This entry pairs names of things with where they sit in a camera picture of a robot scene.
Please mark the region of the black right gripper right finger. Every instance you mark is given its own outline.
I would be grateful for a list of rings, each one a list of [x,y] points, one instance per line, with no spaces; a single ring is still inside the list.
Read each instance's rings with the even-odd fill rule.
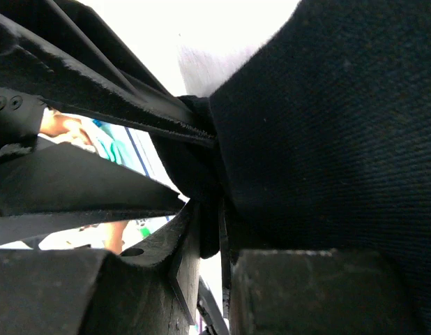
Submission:
[[[223,314],[233,334],[423,334],[394,264],[369,250],[270,247],[218,209]]]

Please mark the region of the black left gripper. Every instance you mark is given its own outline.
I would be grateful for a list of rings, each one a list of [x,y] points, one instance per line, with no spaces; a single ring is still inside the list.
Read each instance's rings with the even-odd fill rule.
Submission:
[[[92,8],[0,1],[0,157],[33,151],[46,105],[200,146],[215,142]],[[182,207],[167,186],[70,144],[0,165],[0,245]]]

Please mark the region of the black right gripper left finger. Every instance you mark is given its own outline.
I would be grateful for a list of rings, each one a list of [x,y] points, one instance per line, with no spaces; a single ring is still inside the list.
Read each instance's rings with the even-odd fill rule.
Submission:
[[[0,249],[0,334],[187,334],[198,286],[199,206],[142,241],[103,249]]]

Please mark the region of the black sock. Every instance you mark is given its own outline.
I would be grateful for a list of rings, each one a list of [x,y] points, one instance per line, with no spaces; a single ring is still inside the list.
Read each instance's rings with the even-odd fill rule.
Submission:
[[[202,203],[203,258],[226,196],[272,247],[393,258],[431,334],[431,1],[302,1],[219,89],[183,102],[215,147],[152,140]]]

